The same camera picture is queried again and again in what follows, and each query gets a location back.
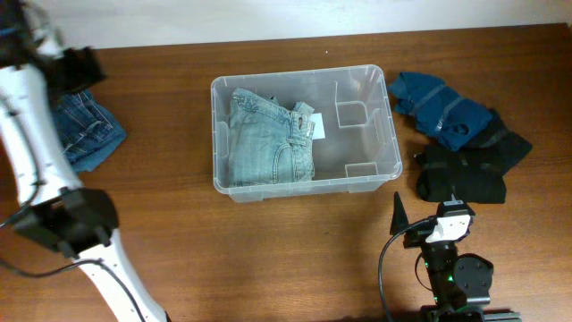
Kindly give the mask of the black garment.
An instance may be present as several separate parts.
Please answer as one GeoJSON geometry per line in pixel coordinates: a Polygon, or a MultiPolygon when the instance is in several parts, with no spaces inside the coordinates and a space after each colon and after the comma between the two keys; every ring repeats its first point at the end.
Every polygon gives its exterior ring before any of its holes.
{"type": "Polygon", "coordinates": [[[442,146],[427,145],[414,159],[421,167],[416,192],[425,201],[448,201],[454,195],[465,202],[505,202],[503,161],[494,152],[450,151],[442,146]]]}
{"type": "Polygon", "coordinates": [[[464,149],[492,152],[501,161],[501,173],[506,174],[526,157],[533,146],[519,134],[511,131],[494,108],[490,108],[489,112],[492,115],[491,121],[464,146],[464,149]]]}

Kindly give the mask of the dark blue jeans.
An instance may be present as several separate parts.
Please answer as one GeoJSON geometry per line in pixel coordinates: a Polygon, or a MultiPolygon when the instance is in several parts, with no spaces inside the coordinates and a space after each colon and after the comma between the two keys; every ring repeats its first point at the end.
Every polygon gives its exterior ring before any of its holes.
{"type": "Polygon", "coordinates": [[[95,170],[127,137],[114,115],[89,90],[61,97],[52,116],[63,154],[75,173],[95,170]]]}

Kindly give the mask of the blue garment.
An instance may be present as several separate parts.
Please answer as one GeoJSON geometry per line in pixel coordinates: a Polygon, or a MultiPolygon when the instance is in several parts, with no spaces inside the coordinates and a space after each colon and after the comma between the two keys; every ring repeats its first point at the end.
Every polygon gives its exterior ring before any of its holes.
{"type": "Polygon", "coordinates": [[[414,117],[418,131],[451,151],[466,146],[492,120],[484,105],[429,74],[402,72],[388,90],[397,98],[397,113],[414,117]]]}

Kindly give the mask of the clear plastic storage bin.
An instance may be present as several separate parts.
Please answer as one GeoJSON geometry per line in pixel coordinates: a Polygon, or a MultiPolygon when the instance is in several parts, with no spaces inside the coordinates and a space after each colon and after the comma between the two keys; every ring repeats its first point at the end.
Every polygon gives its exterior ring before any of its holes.
{"type": "Polygon", "coordinates": [[[334,192],[375,191],[398,178],[400,149],[383,70],[373,64],[297,72],[220,76],[211,87],[213,183],[239,203],[334,192]],[[287,109],[301,101],[321,113],[325,138],[313,140],[310,182],[229,185],[231,94],[247,89],[276,97],[287,109]]]}

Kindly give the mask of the light blue jeans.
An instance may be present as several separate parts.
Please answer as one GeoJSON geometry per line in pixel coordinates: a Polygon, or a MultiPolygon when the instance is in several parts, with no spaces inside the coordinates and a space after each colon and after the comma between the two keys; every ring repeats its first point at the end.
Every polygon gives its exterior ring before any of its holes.
{"type": "Polygon", "coordinates": [[[229,185],[312,181],[313,113],[314,108],[305,102],[287,109],[276,97],[235,89],[229,116],[229,185]]]}

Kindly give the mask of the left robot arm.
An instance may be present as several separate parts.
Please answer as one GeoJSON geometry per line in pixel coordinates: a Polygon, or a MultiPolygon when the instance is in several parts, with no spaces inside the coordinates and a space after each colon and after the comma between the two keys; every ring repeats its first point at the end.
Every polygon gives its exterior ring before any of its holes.
{"type": "Polygon", "coordinates": [[[118,320],[167,321],[126,255],[112,200],[83,185],[52,118],[61,96],[104,78],[90,48],[63,47],[42,8],[1,3],[1,141],[20,205],[5,225],[70,259],[52,273],[82,270],[118,320]]]}

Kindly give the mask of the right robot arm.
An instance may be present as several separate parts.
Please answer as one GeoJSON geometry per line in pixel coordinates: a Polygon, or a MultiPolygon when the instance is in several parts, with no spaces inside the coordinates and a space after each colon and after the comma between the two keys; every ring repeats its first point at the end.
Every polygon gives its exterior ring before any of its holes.
{"type": "Polygon", "coordinates": [[[440,203],[436,213],[410,223],[400,195],[393,195],[391,238],[385,243],[378,260],[378,284],[383,283],[385,253],[399,237],[403,247],[419,249],[417,261],[423,261],[428,274],[426,287],[434,305],[420,309],[420,321],[520,321],[519,313],[510,310],[486,312],[494,265],[473,253],[460,255],[457,243],[470,234],[475,212],[464,201],[451,199],[440,203]]]}

